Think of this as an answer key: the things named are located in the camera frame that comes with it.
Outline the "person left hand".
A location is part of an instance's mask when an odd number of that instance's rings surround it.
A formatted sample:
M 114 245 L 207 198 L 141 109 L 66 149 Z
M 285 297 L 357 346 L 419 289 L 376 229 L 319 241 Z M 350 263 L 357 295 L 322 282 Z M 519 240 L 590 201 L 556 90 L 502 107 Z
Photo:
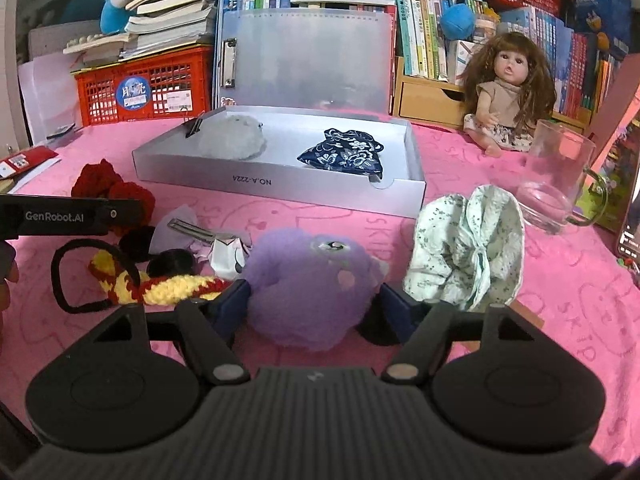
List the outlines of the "person left hand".
M 3 313 L 11 304 L 11 287 L 20 279 L 20 271 L 15 261 L 14 247 L 2 240 L 0 243 L 0 327 L 3 327 Z

